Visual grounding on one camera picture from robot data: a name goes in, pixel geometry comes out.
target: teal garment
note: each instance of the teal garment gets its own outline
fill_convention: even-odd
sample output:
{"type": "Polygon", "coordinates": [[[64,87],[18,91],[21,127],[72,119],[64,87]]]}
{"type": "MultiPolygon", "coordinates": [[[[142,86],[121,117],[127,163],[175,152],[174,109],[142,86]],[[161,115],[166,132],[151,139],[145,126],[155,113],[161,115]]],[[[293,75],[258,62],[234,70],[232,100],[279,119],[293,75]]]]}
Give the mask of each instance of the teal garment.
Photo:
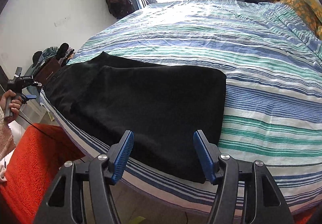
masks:
{"type": "MultiPolygon", "coordinates": [[[[56,53],[58,52],[58,47],[56,46],[52,46],[50,48],[47,48],[46,50],[44,50],[41,54],[41,56],[39,57],[39,60],[37,62],[37,64],[33,67],[32,65],[29,67],[29,69],[26,71],[25,76],[28,75],[34,75],[34,73],[38,70],[38,68],[48,59],[54,57],[56,55],[56,53]]],[[[36,101],[40,104],[40,90],[38,90],[36,87],[33,86],[28,86],[27,90],[30,94],[32,95],[36,95],[37,99],[36,101]]]]}

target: finger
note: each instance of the finger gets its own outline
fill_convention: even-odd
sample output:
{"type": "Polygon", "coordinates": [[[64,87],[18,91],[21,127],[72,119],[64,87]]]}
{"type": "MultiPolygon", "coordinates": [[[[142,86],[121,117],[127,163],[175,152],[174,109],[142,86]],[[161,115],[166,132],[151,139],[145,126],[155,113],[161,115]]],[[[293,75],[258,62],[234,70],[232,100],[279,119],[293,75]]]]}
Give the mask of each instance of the finger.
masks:
{"type": "Polygon", "coordinates": [[[10,108],[16,108],[16,109],[20,110],[20,107],[21,107],[21,106],[20,106],[20,104],[17,104],[17,103],[10,103],[10,104],[9,104],[9,107],[10,107],[10,108]]]}
{"type": "Polygon", "coordinates": [[[6,92],[2,95],[2,97],[3,97],[3,98],[15,97],[15,96],[16,96],[16,94],[15,94],[12,90],[6,91],[6,92]]]}
{"type": "Polygon", "coordinates": [[[11,111],[16,115],[19,114],[19,110],[17,108],[11,108],[11,111]]]}
{"type": "Polygon", "coordinates": [[[22,105],[22,102],[20,100],[12,100],[11,103],[16,103],[16,104],[19,104],[20,106],[22,105]]]}

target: wooden floor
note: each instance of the wooden floor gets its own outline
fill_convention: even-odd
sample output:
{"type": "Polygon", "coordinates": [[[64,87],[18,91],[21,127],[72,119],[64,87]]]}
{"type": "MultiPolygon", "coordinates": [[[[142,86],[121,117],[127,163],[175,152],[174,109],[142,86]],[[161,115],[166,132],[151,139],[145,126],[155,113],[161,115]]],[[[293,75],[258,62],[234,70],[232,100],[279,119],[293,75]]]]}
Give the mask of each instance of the wooden floor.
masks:
{"type": "MultiPolygon", "coordinates": [[[[146,218],[142,224],[204,224],[207,222],[207,216],[185,213],[169,207],[156,199],[140,194],[120,181],[115,186],[111,186],[111,191],[122,224],[127,224],[138,216],[146,218]]],[[[87,224],[94,224],[91,202],[88,199],[88,182],[84,183],[84,197],[87,224]]]]}

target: orange patterned fabric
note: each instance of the orange patterned fabric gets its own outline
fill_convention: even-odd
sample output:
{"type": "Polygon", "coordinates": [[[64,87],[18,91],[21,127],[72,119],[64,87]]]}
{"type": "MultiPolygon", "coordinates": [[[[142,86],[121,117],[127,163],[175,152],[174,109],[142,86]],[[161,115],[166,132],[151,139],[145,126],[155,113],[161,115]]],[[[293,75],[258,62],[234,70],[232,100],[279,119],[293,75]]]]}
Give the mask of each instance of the orange patterned fabric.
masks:
{"type": "Polygon", "coordinates": [[[322,40],[322,6],[315,0],[273,0],[291,7],[303,22],[322,40]]]}
{"type": "Polygon", "coordinates": [[[29,126],[14,150],[0,192],[21,224],[31,224],[42,197],[65,161],[83,157],[61,127],[29,126]]]}

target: person's arm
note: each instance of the person's arm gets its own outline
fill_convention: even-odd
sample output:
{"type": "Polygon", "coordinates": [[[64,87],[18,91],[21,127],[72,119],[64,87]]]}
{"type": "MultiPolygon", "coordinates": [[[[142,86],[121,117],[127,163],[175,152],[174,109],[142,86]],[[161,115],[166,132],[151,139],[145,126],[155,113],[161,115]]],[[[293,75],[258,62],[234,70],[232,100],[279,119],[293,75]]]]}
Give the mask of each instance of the person's arm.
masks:
{"type": "MultiPolygon", "coordinates": [[[[2,95],[2,98],[0,101],[0,106],[1,106],[1,109],[0,109],[0,160],[2,160],[4,156],[6,156],[11,151],[13,151],[13,149],[15,148],[13,135],[8,126],[8,124],[13,120],[4,121],[4,109],[5,109],[7,98],[15,97],[15,96],[16,94],[13,91],[9,90],[2,95]]],[[[9,107],[13,112],[14,120],[19,115],[19,110],[22,104],[21,101],[22,99],[19,97],[18,100],[12,100],[12,102],[9,104],[9,107]]]]}

